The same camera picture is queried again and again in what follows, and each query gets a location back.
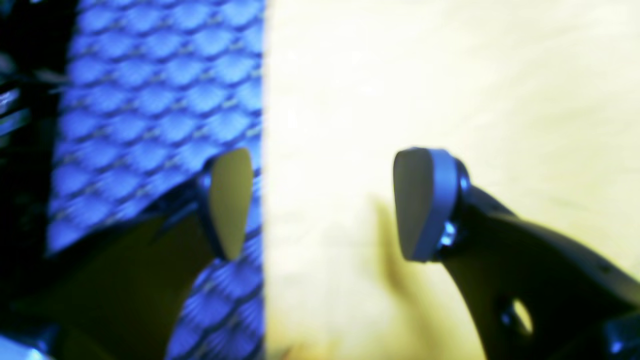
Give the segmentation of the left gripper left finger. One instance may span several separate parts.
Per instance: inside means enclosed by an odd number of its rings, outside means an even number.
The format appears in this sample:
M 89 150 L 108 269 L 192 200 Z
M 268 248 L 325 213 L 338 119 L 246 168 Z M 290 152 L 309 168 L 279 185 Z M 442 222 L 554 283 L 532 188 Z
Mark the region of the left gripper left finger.
M 199 274 L 242 253 L 253 178 L 237 148 L 61 250 L 5 239 L 1 358 L 162 360 Z

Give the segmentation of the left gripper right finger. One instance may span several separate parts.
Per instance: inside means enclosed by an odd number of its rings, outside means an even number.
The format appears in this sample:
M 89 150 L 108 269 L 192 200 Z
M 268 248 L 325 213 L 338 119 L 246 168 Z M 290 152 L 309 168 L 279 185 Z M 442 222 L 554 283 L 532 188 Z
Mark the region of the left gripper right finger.
M 519 218 L 448 151 L 393 162 L 402 256 L 437 262 L 488 360 L 637 360 L 639 282 L 574 239 Z

